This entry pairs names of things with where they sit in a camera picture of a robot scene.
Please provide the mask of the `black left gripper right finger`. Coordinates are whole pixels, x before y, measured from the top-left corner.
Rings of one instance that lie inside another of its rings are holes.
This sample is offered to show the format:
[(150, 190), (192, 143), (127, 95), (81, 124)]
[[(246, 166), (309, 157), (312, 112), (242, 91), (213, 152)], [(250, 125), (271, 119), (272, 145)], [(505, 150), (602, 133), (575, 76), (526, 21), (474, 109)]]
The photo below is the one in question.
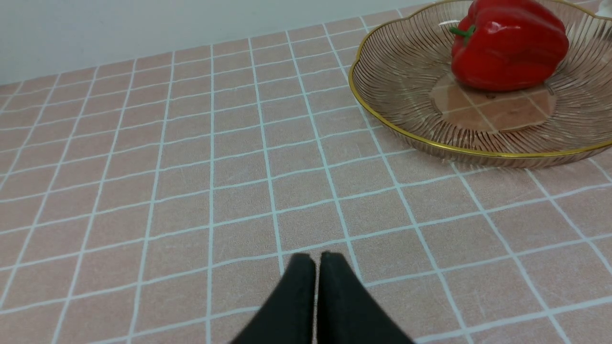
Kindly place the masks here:
[(341, 253), (321, 253), (319, 344), (413, 344), (365, 289)]

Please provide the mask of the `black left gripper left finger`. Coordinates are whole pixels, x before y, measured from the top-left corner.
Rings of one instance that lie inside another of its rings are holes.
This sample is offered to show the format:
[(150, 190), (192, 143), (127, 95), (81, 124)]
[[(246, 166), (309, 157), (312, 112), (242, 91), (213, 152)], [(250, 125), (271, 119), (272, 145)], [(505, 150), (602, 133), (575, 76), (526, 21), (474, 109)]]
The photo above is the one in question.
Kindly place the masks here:
[(316, 265), (295, 253), (263, 306), (232, 344), (310, 344), (313, 340)]

